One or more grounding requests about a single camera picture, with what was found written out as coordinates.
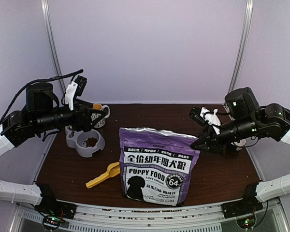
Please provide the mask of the yellow plastic scoop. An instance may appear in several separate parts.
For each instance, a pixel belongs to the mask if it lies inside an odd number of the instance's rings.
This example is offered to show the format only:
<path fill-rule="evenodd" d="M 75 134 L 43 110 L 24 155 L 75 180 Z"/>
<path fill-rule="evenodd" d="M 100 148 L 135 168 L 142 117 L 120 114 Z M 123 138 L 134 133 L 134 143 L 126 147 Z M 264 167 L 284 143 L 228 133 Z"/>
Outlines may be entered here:
<path fill-rule="evenodd" d="M 117 176 L 118 174 L 120 174 L 120 163 L 119 162 L 111 163 L 107 166 L 106 172 L 104 172 L 100 176 L 88 181 L 86 183 L 86 187 L 90 189 L 90 188 L 100 184 L 101 182 L 103 182 L 109 178 Z"/>

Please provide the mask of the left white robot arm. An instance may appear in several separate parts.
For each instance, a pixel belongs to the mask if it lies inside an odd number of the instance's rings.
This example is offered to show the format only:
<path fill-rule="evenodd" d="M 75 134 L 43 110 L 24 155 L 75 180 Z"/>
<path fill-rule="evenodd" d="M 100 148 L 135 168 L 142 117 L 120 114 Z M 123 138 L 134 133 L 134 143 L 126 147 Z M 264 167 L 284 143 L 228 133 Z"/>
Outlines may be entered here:
<path fill-rule="evenodd" d="M 49 82 L 30 84 L 26 90 L 26 104 L 0 122 L 0 156 L 19 147 L 26 140 L 61 132 L 66 127 L 73 131 L 88 132 L 110 114 L 109 109 L 98 109 L 92 103 L 78 100 L 83 85 L 76 86 L 71 101 L 60 106 Z M 48 185 L 25 185 L 0 180 L 0 200 L 41 206 L 48 214 L 60 210 Z"/>

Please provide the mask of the purple pet food bag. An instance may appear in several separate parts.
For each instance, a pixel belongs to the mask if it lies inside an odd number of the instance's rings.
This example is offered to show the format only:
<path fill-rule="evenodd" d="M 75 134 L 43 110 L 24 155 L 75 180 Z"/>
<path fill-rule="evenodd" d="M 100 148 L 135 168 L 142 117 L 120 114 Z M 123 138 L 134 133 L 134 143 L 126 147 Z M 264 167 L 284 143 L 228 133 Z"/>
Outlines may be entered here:
<path fill-rule="evenodd" d="M 120 178 L 123 195 L 132 200 L 182 206 L 200 151 L 196 137 L 170 130 L 120 128 Z"/>

